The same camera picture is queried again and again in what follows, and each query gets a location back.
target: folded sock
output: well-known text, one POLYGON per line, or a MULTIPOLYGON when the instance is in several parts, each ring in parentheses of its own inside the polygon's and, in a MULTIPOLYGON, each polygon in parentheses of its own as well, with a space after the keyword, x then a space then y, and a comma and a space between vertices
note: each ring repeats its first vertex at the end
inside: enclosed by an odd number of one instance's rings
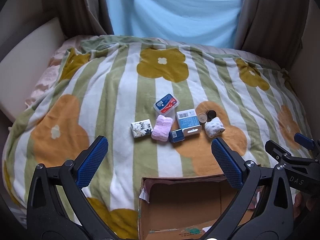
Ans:
POLYGON ((173 119, 170 117, 165 117, 159 115, 156 120, 156 124, 153 128, 151 137, 159 141, 167 141, 169 137, 169 132, 173 123, 173 119))
POLYGON ((218 117, 213 118, 210 122, 206 122, 204 125, 207 136, 213 138, 219 134, 222 134, 225 130, 223 123, 218 117))

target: small round container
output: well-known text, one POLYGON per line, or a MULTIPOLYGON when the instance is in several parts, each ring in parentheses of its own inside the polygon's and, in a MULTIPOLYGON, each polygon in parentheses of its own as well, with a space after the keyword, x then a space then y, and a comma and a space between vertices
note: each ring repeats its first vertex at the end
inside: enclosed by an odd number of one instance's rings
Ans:
POLYGON ((210 119, 210 121, 211 121, 213 118, 216 118, 216 117, 217 117, 216 111, 214 111, 214 110, 208 110, 208 111, 207 111, 207 117, 210 119))
POLYGON ((207 121, 208 117, 205 113, 198 114, 199 123, 204 124, 207 121))

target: brown curtain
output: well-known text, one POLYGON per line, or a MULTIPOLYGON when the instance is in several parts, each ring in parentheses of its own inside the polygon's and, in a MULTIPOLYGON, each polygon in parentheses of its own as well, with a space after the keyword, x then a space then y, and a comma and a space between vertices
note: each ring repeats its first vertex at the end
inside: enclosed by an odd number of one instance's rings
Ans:
POLYGON ((42 0, 44 11, 55 10, 63 32, 76 35, 113 34, 106 0, 42 0))
POLYGON ((234 49, 289 69, 301 49, 309 0, 244 0, 234 49))

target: bed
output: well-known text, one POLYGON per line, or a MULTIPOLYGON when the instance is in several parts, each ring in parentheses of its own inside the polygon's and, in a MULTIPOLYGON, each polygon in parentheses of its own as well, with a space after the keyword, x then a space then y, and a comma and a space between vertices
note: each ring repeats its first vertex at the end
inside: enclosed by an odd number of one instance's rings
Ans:
POLYGON ((311 133, 287 71, 244 51, 114 35, 65 41, 53 18, 12 48, 0 70, 0 108, 14 122, 2 158, 12 199, 25 209, 38 163, 62 165, 104 135, 107 156, 83 192, 121 238, 138 237, 142 177, 222 173, 204 131, 175 144, 133 139, 130 123, 150 119, 154 125, 153 104, 167 93, 180 101, 175 111, 215 110, 226 128, 221 137, 245 160, 273 167, 264 150, 269 139, 310 157, 293 139, 296 132, 311 133))

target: pink cloth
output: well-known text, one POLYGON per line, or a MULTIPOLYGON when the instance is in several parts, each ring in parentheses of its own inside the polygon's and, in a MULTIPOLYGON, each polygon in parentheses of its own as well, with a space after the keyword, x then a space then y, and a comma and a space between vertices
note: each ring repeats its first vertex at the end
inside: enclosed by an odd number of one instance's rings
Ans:
POLYGON ((90 40, 97 38, 98 36, 75 36, 69 40, 66 40, 63 45, 56 50, 54 55, 50 58, 49 66, 44 71, 40 79, 38 80, 34 90, 31 92, 29 98, 26 99, 25 105, 27 107, 31 106, 39 97, 42 96, 49 88, 51 88, 57 81, 59 75, 59 69, 63 56, 65 55, 67 49, 75 48, 80 50, 81 41, 90 40))
POLYGON ((159 115, 157 117, 155 127, 153 128, 153 131, 151 134, 152 139, 163 141, 163 142, 167 141, 172 123, 173 123, 172 118, 159 115))

